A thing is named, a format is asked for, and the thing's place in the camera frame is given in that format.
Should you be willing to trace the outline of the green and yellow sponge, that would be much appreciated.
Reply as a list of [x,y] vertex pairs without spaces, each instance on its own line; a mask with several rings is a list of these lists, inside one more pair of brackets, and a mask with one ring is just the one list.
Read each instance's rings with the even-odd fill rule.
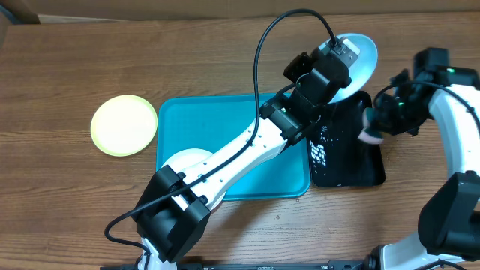
[[370,145],[379,145],[383,142],[383,135],[371,127],[371,119],[374,115],[374,109],[371,107],[365,108],[362,113],[362,130],[358,135],[358,139],[363,143]]

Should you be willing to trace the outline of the light blue plate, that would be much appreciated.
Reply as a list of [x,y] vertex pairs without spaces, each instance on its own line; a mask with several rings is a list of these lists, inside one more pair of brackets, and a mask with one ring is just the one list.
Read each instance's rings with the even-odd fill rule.
[[346,88],[341,88],[330,104],[340,102],[359,91],[373,75],[378,62],[377,45],[368,36],[347,33],[337,37],[346,43],[346,47],[353,53],[353,56],[348,56],[351,64],[347,64],[352,82]]

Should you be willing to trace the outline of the pink plate with stain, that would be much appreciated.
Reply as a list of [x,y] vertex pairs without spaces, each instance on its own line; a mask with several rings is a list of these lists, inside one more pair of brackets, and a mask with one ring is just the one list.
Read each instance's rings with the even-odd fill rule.
[[[173,156],[168,158],[164,163],[163,166],[170,166],[174,172],[179,173],[184,168],[191,167],[199,162],[209,158],[213,155],[210,151],[206,151],[204,149],[199,148],[189,148],[182,150],[180,152],[175,153]],[[207,190],[203,187],[205,184],[198,184],[193,187],[193,192],[197,197],[201,197],[202,195],[207,195]],[[219,199],[213,200],[208,199],[207,206],[209,210],[215,212],[218,206],[221,204],[225,193],[222,194]],[[185,210],[188,207],[188,201],[186,195],[178,195],[173,196],[171,199],[180,207],[181,210]]]

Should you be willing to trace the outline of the yellow plate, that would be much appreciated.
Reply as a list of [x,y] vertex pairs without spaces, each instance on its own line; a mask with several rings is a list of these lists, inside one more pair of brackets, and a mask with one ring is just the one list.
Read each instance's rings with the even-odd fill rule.
[[94,145],[113,157],[135,155],[154,139],[158,116],[144,98],[132,94],[112,97],[95,111],[90,124]]

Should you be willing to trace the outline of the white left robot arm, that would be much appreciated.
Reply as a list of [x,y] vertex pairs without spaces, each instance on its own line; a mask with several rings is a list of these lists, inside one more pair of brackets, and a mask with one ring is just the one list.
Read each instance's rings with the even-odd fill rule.
[[132,218],[142,238],[138,269],[175,268],[202,237],[212,210],[255,167],[314,132],[320,113],[351,82],[358,55],[303,52],[286,67],[290,96],[279,91],[232,142],[184,169],[165,165],[151,178]]

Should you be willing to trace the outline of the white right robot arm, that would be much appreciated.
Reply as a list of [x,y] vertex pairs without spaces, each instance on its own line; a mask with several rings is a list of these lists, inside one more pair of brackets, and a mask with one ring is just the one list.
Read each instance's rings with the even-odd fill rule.
[[445,184],[423,207],[417,230],[392,244],[375,247],[364,269],[458,269],[479,259],[479,75],[440,66],[410,78],[402,70],[364,110],[358,138],[379,145],[385,135],[417,135],[436,122],[447,162]]

